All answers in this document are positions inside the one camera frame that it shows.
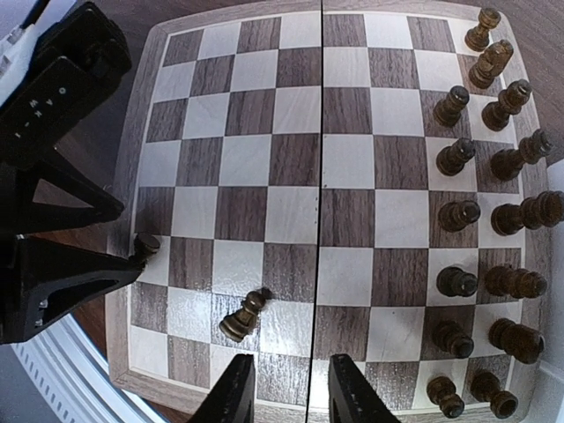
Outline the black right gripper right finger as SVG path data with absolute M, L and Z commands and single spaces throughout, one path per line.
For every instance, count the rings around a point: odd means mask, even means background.
M 328 384 L 330 422 L 399 421 L 378 397 L 349 355 L 334 354 L 330 357 Z

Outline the dark chess rook piece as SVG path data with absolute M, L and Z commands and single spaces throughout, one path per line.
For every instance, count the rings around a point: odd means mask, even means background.
M 519 404 L 518 398 L 503 390 L 499 378 L 488 371 L 480 372 L 472 379 L 471 394 L 477 401 L 489 403 L 497 419 L 511 417 Z

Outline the dark chess queen piece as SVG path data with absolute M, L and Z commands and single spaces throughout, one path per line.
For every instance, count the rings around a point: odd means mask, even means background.
M 524 137 L 517 149 L 498 151 L 490 159 L 493 175 L 501 181 L 515 179 L 525 164 L 535 165 L 547 157 L 553 149 L 553 143 L 545 130 L 537 129 L 530 137 Z

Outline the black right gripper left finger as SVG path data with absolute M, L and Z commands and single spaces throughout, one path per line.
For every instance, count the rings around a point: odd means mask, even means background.
M 254 355 L 235 355 L 189 423 L 253 422 L 255 383 Z

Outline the dark chess king piece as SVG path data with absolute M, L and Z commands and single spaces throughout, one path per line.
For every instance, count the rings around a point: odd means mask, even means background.
M 520 204 L 502 204 L 493 209 L 491 224 L 501 236 L 516 234 L 523 228 L 537 230 L 554 227 L 563 221 L 563 192 L 543 191 Z

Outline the dark chess pawn piece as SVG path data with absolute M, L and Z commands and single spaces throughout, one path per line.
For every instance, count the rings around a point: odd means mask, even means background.
M 456 385 L 447 376 L 437 376 L 427 385 L 429 400 L 439 406 L 448 419 L 455 419 L 464 412 L 464 401 L 456 393 Z

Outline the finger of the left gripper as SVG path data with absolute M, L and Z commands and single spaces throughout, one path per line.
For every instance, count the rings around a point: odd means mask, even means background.
M 26 342 L 84 303 L 135 282 L 145 266 L 43 238 L 1 237 L 1 343 Z
M 70 204 L 34 200 L 46 182 L 73 200 Z M 55 148 L 29 168 L 1 160 L 1 234 L 36 234 L 112 222 L 124 204 L 78 171 Z

